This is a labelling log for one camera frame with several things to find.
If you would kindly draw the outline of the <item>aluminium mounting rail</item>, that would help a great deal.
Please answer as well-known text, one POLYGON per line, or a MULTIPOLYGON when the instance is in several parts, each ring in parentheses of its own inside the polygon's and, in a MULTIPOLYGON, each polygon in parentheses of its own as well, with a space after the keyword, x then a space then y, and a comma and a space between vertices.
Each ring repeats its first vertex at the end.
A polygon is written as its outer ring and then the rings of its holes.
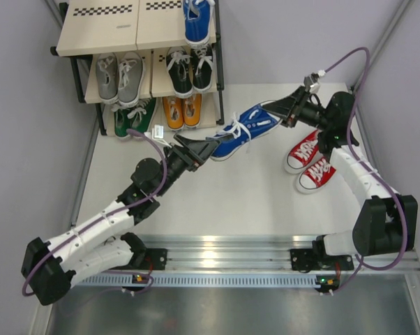
POLYGON ((167 249, 166 273, 291 274, 290 251, 310 248, 313 235, 192 236, 141 234, 149 248, 167 249))

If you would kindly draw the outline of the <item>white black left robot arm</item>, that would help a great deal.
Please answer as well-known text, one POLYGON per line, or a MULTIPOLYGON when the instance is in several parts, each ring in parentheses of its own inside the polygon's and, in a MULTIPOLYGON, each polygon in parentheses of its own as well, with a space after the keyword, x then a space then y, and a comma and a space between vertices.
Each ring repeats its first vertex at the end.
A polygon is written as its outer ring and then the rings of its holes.
POLYGON ((214 138, 174 139, 174 144, 156 149, 159 161, 142 159, 129 187, 98 214, 59 236, 47 241, 36 237, 27 244, 21 268, 23 296, 36 296, 48 306, 90 276, 116 267, 139 269, 145 263, 147 248, 128 229, 150 217, 160 206, 156 198, 185 171, 200 168, 220 145, 214 138))

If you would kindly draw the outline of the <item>grey sneaker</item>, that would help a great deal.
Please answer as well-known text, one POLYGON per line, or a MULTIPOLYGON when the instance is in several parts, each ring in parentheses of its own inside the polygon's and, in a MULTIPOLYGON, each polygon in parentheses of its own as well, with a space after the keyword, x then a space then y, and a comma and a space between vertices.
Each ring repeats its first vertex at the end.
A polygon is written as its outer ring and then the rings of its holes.
POLYGON ((118 99, 123 107, 133 107, 140 99, 145 62, 136 52, 127 52, 119 63, 118 99))
POLYGON ((96 61, 98 95, 102 102, 111 105, 118 97, 118 61, 115 53, 100 54, 96 61))

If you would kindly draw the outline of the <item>black sneaker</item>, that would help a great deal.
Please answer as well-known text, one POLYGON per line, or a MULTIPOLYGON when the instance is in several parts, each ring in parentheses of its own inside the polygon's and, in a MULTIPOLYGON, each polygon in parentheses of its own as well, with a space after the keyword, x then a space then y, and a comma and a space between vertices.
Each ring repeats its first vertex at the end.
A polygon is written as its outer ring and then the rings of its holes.
POLYGON ((190 80, 190 55, 183 47, 171 47, 167 51, 165 64, 175 96, 188 98, 193 94, 190 80))
POLYGON ((193 69, 193 88, 196 92, 203 94, 210 90, 212 85, 213 48, 211 45, 205 45, 192 49, 190 56, 193 69))

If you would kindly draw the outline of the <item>red sneaker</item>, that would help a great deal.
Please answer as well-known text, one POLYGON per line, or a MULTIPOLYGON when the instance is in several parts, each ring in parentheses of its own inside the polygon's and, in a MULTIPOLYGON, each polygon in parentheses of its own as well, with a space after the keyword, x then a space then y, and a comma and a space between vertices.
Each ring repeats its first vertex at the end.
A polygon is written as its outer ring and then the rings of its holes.
POLYGON ((304 171, 318 153, 318 134, 316 130, 305 136, 294 145, 283 159, 283 167, 290 174, 299 174, 304 171))
POLYGON ((296 188, 300 193, 311 194, 325 187, 336 173, 325 157, 306 168, 297 178, 296 188))

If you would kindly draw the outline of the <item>green sneaker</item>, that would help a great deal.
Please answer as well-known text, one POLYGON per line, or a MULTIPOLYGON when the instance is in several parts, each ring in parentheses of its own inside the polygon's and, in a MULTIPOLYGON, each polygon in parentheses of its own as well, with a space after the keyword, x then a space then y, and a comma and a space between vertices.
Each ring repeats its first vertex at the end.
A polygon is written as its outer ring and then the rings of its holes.
POLYGON ((140 99, 128 113, 130 128, 139 133, 147 132, 151 127, 153 116, 157 110, 157 98, 140 99))
POLYGON ((121 140, 127 140, 130 135, 127 133, 127 130, 130 128, 130 118, 129 114, 131 112, 130 108, 122 107, 120 104, 116 103, 112 106, 111 109, 114 117, 114 134, 121 140))

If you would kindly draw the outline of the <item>orange sneaker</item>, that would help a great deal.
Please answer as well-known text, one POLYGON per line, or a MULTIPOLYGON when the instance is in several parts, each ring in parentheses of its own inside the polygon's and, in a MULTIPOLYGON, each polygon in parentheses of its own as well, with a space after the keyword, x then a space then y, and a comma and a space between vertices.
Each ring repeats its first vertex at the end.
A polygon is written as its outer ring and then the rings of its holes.
POLYGON ((197 128, 201 120, 202 95, 193 94, 183 99, 183 120, 188 128, 197 128))
POLYGON ((176 96, 164 96, 162 103, 167 126, 172 131, 180 131, 184 127, 182 100, 176 96))

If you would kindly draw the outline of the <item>blue sneaker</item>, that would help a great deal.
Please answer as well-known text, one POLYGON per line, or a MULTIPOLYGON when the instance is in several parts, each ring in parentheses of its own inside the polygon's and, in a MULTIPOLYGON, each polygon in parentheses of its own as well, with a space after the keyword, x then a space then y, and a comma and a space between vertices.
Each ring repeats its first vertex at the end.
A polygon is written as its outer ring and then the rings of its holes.
POLYGON ((211 136, 220 141, 211 159, 224 161, 230 158, 242 146, 270 133, 280 123, 281 119, 268 113, 261 103, 241 114, 234 113, 231 122, 211 136))
POLYGON ((185 41, 191 48, 199 48, 209 42, 215 5, 212 0, 183 1, 185 41))

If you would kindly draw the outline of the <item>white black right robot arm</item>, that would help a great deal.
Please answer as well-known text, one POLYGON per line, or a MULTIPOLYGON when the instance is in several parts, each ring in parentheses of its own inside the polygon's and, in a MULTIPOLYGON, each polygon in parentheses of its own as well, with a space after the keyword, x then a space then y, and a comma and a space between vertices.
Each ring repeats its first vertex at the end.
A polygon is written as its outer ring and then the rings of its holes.
POLYGON ((281 119, 285 127, 303 122, 320 130, 320 153, 342 176, 361 207, 351 230, 314 241, 313 261, 317 267, 329 269, 340 255, 355 255, 363 264, 366 257, 395 253, 394 261, 379 268, 393 269, 414 247, 418 203, 413 196, 401 195, 390 187, 361 153, 351 131, 358 97, 339 91, 326 107, 313 103, 312 97, 308 89, 298 87, 263 108, 281 119))

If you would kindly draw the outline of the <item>beige black shoe shelf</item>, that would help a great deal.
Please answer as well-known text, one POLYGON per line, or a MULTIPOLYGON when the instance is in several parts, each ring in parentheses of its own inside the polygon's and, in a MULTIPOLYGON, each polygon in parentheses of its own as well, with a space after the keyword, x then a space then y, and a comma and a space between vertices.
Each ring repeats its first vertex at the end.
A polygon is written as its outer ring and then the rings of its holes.
POLYGON ((70 60, 77 99, 94 105, 102 135, 112 135, 112 114, 102 106, 95 64, 99 54, 138 53, 146 64, 141 98, 171 96, 165 57, 170 47, 188 48, 182 1, 67 1, 55 3, 61 35, 54 56, 70 60))

